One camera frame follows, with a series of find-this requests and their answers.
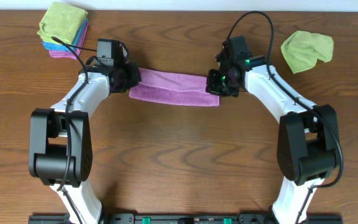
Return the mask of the purple microfiber cloth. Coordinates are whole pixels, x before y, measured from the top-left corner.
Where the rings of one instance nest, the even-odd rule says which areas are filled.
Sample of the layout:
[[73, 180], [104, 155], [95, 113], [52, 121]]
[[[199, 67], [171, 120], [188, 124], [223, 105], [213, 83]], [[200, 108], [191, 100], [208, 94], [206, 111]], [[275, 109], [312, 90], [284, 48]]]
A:
[[136, 100], [177, 106], [219, 106], [219, 97], [206, 92], [206, 77], [140, 69], [142, 81], [129, 96]]

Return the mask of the crumpled green cloth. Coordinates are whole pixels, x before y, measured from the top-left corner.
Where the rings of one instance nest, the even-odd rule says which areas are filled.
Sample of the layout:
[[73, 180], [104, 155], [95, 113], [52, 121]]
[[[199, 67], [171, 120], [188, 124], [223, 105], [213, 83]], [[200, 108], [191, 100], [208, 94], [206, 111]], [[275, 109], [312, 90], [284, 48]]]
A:
[[320, 60], [333, 58], [334, 41], [328, 35], [298, 30], [281, 45], [282, 55], [292, 73], [312, 69]]

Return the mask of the folded blue cloth in stack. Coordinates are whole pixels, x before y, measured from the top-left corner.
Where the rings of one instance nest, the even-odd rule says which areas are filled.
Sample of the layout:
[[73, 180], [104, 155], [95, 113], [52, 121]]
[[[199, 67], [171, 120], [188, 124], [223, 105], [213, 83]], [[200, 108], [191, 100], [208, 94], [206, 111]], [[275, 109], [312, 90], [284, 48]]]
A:
[[[88, 19], [85, 18], [82, 25], [77, 30], [77, 33], [76, 33], [75, 38], [73, 39], [73, 42], [71, 43], [71, 45], [82, 47], [87, 29], [88, 29]], [[53, 54], [70, 53], [70, 51], [63, 45], [54, 44], [54, 43], [45, 42], [45, 41], [42, 42], [42, 45], [44, 46], [44, 48], [46, 50], [48, 50], [50, 53], [53, 53]]]

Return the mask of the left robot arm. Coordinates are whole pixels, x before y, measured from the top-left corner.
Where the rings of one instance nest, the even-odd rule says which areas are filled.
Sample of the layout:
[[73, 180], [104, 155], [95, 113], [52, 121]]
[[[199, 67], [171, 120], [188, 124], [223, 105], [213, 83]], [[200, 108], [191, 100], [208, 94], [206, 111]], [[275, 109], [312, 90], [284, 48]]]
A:
[[92, 58], [58, 103], [32, 112], [29, 172], [58, 194], [68, 210], [64, 223], [102, 223], [103, 204], [88, 178], [93, 163], [90, 118], [110, 94], [140, 81], [135, 62]]

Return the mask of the folded green cloth on stack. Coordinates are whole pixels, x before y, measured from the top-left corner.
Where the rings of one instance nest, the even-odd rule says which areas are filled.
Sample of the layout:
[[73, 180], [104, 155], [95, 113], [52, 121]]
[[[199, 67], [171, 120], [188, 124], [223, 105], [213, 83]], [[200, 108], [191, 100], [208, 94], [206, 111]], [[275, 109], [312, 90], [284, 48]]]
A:
[[39, 22], [37, 34], [45, 42], [54, 43], [52, 37], [57, 37], [62, 42], [71, 44], [87, 15], [88, 12], [84, 9], [53, 2]]

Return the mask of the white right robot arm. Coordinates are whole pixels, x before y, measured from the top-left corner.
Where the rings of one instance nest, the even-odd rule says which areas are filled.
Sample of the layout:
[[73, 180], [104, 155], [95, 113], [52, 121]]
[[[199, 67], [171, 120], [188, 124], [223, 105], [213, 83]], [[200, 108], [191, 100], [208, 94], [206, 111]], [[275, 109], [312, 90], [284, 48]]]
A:
[[243, 88], [278, 121], [277, 161], [283, 182], [272, 205], [275, 223], [310, 221], [306, 211], [316, 190], [337, 184], [343, 173], [335, 110], [302, 97], [263, 56], [222, 51], [215, 60], [219, 68], [209, 71], [208, 93], [237, 97]]

